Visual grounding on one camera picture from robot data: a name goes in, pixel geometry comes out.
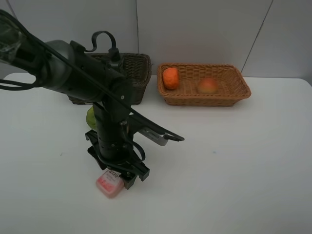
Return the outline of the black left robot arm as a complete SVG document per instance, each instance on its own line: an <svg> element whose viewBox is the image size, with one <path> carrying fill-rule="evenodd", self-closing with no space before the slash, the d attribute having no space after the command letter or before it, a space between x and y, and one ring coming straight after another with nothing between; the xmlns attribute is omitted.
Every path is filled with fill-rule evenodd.
<svg viewBox="0 0 312 234"><path fill-rule="evenodd" d="M24 91L43 87L91 102L96 129L86 133L91 143L88 153L101 169L117 172L129 189L135 179L145 180L150 173L145 166L146 154L134 142L141 133L158 145L183 137L155 124L132 105L132 80L122 71L116 41L111 38L109 63L91 56L81 44L62 40L43 42L32 35L8 12L0 12L0 60L35 76L33 83L3 79L0 87Z"/></svg>

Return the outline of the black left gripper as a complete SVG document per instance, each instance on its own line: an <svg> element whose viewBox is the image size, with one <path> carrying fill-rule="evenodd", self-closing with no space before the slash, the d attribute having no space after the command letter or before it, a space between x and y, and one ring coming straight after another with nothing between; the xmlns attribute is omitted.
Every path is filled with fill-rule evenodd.
<svg viewBox="0 0 312 234"><path fill-rule="evenodd" d="M85 137L92 145L88 153L97 161L101 169L112 169L121 173L126 190L134 185L137 177L144 181L149 176L149 168L134 152L133 145L103 142L94 130L88 131Z"/></svg>

